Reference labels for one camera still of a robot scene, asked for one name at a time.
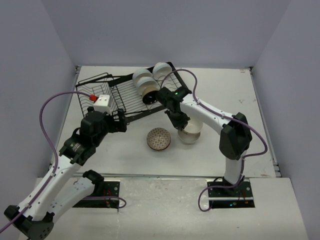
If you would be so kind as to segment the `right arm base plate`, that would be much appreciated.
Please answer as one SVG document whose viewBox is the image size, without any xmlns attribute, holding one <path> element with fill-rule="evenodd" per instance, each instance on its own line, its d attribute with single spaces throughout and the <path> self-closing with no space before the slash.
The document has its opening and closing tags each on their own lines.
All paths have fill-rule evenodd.
<svg viewBox="0 0 320 240">
<path fill-rule="evenodd" d="M 208 181 L 207 186 L 221 186 L 222 181 Z M 209 206 L 212 209 L 255 208 L 250 181 L 243 181 L 235 188 L 209 188 L 207 190 Z"/>
</svg>

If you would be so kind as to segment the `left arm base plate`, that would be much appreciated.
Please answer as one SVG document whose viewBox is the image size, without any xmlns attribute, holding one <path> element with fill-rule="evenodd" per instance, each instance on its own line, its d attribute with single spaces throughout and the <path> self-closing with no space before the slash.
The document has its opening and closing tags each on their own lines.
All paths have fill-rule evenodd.
<svg viewBox="0 0 320 240">
<path fill-rule="evenodd" d="M 94 192 L 90 197 L 118 197 L 120 192 L 120 181 L 104 181 L 98 192 Z M 95 200 L 81 200 L 73 208 L 96 208 L 96 209 L 118 209 L 120 200 L 116 198 L 104 198 Z"/>
</svg>

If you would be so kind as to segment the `tan bowl with branch motif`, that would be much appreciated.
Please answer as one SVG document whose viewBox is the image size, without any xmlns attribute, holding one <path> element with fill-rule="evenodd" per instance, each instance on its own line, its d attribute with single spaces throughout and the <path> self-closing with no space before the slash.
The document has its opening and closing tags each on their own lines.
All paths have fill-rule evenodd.
<svg viewBox="0 0 320 240">
<path fill-rule="evenodd" d="M 190 119 L 184 129 L 181 130 L 182 133 L 187 135 L 197 135 L 203 129 L 203 122 L 198 119 Z"/>
</svg>

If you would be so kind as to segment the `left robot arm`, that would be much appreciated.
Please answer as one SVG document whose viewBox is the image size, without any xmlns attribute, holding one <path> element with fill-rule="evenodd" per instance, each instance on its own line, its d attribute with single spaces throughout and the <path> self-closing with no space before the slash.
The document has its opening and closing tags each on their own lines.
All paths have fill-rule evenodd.
<svg viewBox="0 0 320 240">
<path fill-rule="evenodd" d="M 19 205 L 10 205 L 4 215 L 29 240 L 44 240 L 57 220 L 75 204 L 85 198 L 97 199 L 104 190 L 104 178 L 88 170 L 67 191 L 62 188 L 70 178 L 96 153 L 108 133 L 125 132 L 127 119 L 123 109 L 107 114 L 88 108 L 68 138 L 50 171 Z"/>
</svg>

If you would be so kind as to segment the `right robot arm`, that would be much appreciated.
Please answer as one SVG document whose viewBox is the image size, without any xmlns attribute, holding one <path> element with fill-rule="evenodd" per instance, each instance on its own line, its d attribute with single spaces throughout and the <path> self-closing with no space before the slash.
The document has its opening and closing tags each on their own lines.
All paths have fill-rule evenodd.
<svg viewBox="0 0 320 240">
<path fill-rule="evenodd" d="M 192 119 L 211 127 L 219 135 L 219 150 L 225 156 L 223 191 L 233 197 L 241 191 L 244 156 L 252 141 L 252 134 L 244 114 L 233 115 L 211 105 L 204 105 L 191 90 L 179 87 L 170 91 L 166 87 L 156 93 L 156 100 L 166 109 L 173 127 L 187 132 Z"/>
</svg>

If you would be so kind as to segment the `black glazed tan bowl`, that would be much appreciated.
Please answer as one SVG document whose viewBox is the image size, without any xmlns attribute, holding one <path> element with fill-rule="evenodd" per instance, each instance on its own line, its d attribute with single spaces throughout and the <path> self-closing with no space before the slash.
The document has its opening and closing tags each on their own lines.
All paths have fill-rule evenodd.
<svg viewBox="0 0 320 240">
<path fill-rule="evenodd" d="M 159 90 L 156 87 L 147 87 L 142 92 L 142 101 L 146 105 L 154 104 L 157 101 L 157 92 Z"/>
</svg>

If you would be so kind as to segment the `brown lattice patterned bowl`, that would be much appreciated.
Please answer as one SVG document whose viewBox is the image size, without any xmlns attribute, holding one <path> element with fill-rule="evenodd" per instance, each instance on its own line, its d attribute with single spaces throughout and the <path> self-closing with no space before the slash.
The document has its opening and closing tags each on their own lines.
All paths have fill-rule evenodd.
<svg viewBox="0 0 320 240">
<path fill-rule="evenodd" d="M 148 146 L 167 146 L 171 144 L 171 135 L 168 130 L 156 127 L 148 132 L 146 143 Z"/>
</svg>

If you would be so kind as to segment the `tan bowl white inside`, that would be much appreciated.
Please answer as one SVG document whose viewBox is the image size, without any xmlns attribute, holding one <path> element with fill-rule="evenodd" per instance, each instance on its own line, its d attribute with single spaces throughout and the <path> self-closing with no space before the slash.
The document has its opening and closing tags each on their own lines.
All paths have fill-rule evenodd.
<svg viewBox="0 0 320 240">
<path fill-rule="evenodd" d="M 196 134 L 190 134 L 188 132 L 178 131 L 177 134 L 178 134 L 180 141 L 186 145 L 194 144 L 201 136 L 200 132 L 196 133 Z"/>
</svg>

